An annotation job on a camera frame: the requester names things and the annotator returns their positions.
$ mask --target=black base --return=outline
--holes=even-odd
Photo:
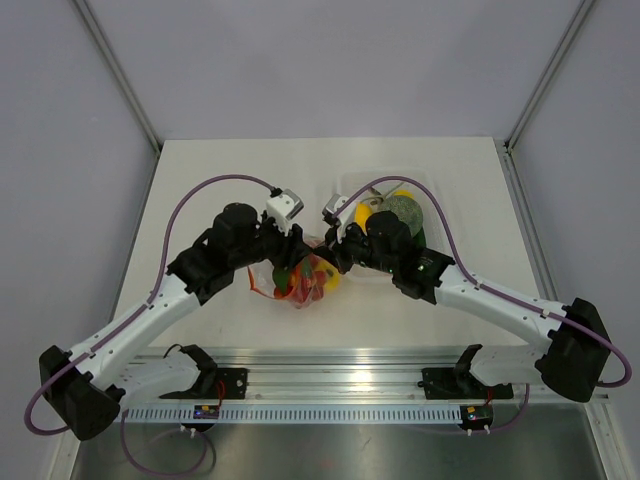
[[[424,368],[422,370],[422,381],[418,382],[418,387],[424,388],[424,395],[427,400],[486,400],[489,395],[489,388],[493,390],[492,398],[494,400],[509,400],[513,398],[511,384],[485,387],[478,382],[472,390],[467,388],[467,391],[463,392],[458,386],[453,367]]]
[[[249,378],[249,370],[246,368],[218,368],[216,371],[216,379],[212,387],[204,394],[195,394],[192,391],[171,392],[162,395],[160,398],[170,400],[217,400],[218,389],[216,384],[218,381],[224,383],[225,400],[244,400],[247,393],[247,379]]]

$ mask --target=black clamp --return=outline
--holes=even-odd
[[[471,375],[471,361],[482,345],[470,345],[454,367],[429,367],[422,369],[422,381],[427,400],[486,400],[489,390],[494,400],[513,398],[511,384],[486,386]]]
[[[228,400],[244,400],[247,393],[249,370],[246,368],[218,367],[218,364],[207,352],[197,345],[181,347],[180,351],[188,355],[200,370],[200,375],[189,390],[171,392],[162,395],[163,399],[218,399],[218,382],[224,384],[224,398]]]

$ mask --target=metal surface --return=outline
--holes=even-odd
[[[542,75],[538,79],[531,96],[527,100],[524,110],[518,117],[515,126],[511,130],[509,137],[507,138],[507,145],[509,152],[513,151],[513,148],[518,143],[518,140],[522,136],[522,132],[527,127],[527,124],[531,120],[531,117],[536,111],[536,108],[540,104],[540,100],[544,97],[544,94],[548,90],[549,86],[553,82],[555,75],[558,73],[562,62],[564,61],[567,52],[571,49],[575,39],[582,30],[582,27],[586,23],[589,15],[593,11],[593,7],[598,3],[598,0],[582,0],[578,8],[576,9],[573,17],[569,21],[567,28],[562,34],[562,38],[553,53],[551,58],[545,65]]]
[[[515,412],[497,410],[496,423]],[[201,444],[186,434],[147,442],[170,425],[128,425],[126,438],[143,465],[171,472],[191,466]],[[203,473],[216,480],[417,480],[473,478],[604,479],[586,416],[576,406],[532,407],[508,433],[467,438],[457,427],[392,425],[218,425],[207,435]],[[118,426],[84,442],[73,480],[146,478],[122,455]]]
[[[127,102],[131,112],[133,113],[134,118],[140,125],[140,128],[145,134],[147,141],[153,148],[153,151],[156,154],[156,157],[160,157],[160,153],[162,150],[162,141],[159,140],[156,135],[147,114],[145,113],[138,97],[136,96],[131,84],[127,80],[127,77],[124,73],[124,70],[120,66],[120,62],[116,58],[113,53],[113,49],[109,44],[109,40],[107,39],[98,18],[96,17],[91,5],[89,5],[88,0],[69,0],[69,3],[73,7],[73,9],[78,14],[80,20],[86,27],[87,33],[91,37],[91,40],[95,44],[100,56],[104,60],[106,66],[109,71],[113,75],[116,86],[122,93],[125,101]]]
[[[147,354],[159,354],[158,348]],[[422,369],[452,367],[459,349],[402,351],[391,349],[323,349],[299,351],[296,355],[281,351],[248,349],[206,349],[220,367],[244,367],[249,370],[244,404],[258,405],[433,405],[467,404],[469,401],[427,401],[418,387]],[[138,362],[151,361],[156,355],[144,355]],[[519,402],[522,386],[515,386]],[[545,386],[532,386],[533,403],[571,403]],[[606,391],[598,391],[593,402],[607,402]]]

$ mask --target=yellow fruit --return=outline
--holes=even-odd
[[[413,194],[408,190],[397,190],[393,192],[393,194],[397,197],[409,197],[413,198]]]
[[[364,203],[359,203],[356,206],[356,212],[354,215],[354,221],[360,226],[365,234],[367,233],[367,229],[365,228],[365,224],[367,223],[367,219],[373,215],[373,210],[369,205],[365,205]]]

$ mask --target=white cable carrier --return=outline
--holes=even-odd
[[[223,405],[218,418],[198,418],[196,405],[158,403],[132,408],[127,423],[436,424],[462,423],[456,405]]]

